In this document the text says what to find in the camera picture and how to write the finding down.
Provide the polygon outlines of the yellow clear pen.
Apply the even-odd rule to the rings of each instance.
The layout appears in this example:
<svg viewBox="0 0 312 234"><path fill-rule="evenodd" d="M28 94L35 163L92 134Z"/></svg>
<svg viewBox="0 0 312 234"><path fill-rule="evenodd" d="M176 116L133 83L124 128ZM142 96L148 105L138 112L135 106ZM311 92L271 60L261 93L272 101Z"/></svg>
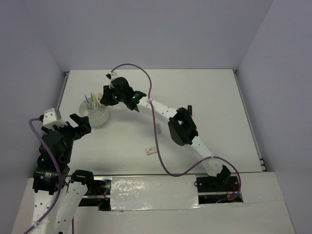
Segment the yellow clear pen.
<svg viewBox="0 0 312 234"><path fill-rule="evenodd" d="M93 99L94 99L94 105L95 105L95 109L96 109L97 104L96 104L96 96L95 96L95 94L94 94L94 93L93 93Z"/></svg>

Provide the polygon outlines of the white staple box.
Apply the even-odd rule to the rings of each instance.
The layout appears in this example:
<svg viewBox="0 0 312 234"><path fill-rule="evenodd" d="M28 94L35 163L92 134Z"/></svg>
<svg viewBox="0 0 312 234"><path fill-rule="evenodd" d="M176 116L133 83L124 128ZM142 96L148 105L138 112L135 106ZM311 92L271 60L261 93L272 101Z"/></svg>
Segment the white staple box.
<svg viewBox="0 0 312 234"><path fill-rule="evenodd" d="M156 146L149 147L149 148L145 149L145 152L146 152L146 155L148 155L148 156L153 155L153 154L157 153L157 148L156 148Z"/></svg>

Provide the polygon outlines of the pink capped black highlighter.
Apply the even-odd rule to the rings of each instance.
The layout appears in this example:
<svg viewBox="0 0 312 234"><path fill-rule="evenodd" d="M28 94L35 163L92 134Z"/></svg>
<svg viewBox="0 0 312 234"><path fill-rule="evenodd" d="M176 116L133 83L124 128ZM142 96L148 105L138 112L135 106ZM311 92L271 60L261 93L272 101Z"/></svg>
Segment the pink capped black highlighter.
<svg viewBox="0 0 312 234"><path fill-rule="evenodd" d="M188 112L189 112L190 116L193 117L193 107L192 107L192 105L188 105L187 109L188 109Z"/></svg>

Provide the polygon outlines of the blue clear pen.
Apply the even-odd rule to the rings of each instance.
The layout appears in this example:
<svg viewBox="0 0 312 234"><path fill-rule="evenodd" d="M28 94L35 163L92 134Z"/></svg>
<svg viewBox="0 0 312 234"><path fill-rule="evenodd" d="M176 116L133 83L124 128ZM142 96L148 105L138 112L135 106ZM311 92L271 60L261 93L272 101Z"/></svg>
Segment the blue clear pen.
<svg viewBox="0 0 312 234"><path fill-rule="evenodd" d="M91 106L92 106L92 109L94 110L95 109L95 105L94 105L94 99L93 99L93 93L90 92L90 98L91 98Z"/></svg>

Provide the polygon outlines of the beige long eraser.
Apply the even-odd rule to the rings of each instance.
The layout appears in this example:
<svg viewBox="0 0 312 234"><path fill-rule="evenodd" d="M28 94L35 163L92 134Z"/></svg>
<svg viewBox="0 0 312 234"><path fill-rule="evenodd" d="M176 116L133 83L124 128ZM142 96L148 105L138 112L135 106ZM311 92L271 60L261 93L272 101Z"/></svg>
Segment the beige long eraser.
<svg viewBox="0 0 312 234"><path fill-rule="evenodd" d="M162 132L160 124L156 124L156 132L160 134Z"/></svg>

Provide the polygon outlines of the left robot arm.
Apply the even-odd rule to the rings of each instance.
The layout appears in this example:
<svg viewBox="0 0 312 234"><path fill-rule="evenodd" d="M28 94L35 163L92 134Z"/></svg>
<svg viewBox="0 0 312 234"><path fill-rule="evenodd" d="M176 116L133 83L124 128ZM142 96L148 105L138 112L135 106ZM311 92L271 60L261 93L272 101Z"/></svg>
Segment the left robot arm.
<svg viewBox="0 0 312 234"><path fill-rule="evenodd" d="M71 114L73 127L61 119L54 108L29 125L41 145L33 174L34 211L28 234L66 234L74 228L74 216L86 194L96 187L93 173L76 170L69 176L68 166L74 141L91 132L88 117Z"/></svg>

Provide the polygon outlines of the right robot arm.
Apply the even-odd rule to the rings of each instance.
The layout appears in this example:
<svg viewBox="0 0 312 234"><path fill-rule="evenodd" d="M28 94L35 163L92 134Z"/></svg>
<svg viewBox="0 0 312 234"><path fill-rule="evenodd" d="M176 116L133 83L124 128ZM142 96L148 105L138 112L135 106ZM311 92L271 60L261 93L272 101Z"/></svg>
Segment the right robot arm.
<svg viewBox="0 0 312 234"><path fill-rule="evenodd" d="M153 119L154 138L158 159L164 171L173 177L186 175L198 165L203 165L207 174L214 173L212 186L223 191L229 185L230 162L215 156L203 143L197 131L197 126L189 111L183 107L178 109L168 107L150 98L151 90L147 94L135 91L127 79L116 73L107 74L110 80L108 85L103 86L103 95L100 103L105 106L114 106L123 103L129 110L148 114ZM183 173L171 173L165 166L160 155L156 121L159 120L168 125L172 141L178 146L185 147L198 162Z"/></svg>

